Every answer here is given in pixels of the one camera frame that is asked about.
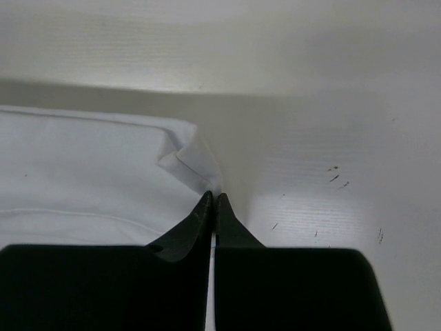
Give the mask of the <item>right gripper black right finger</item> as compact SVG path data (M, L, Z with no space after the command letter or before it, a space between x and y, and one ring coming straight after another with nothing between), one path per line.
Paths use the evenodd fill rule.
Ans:
M390 330L371 264L357 250L268 248L216 202L217 330Z

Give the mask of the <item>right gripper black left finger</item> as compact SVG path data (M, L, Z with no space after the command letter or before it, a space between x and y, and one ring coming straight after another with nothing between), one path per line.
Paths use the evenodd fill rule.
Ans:
M203 330L212 194L147 245L9 245L2 330Z

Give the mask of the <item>white skirt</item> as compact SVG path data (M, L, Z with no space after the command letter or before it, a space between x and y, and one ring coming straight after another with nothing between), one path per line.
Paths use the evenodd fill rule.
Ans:
M1 251L9 245L147 245L221 193L190 123L1 108Z

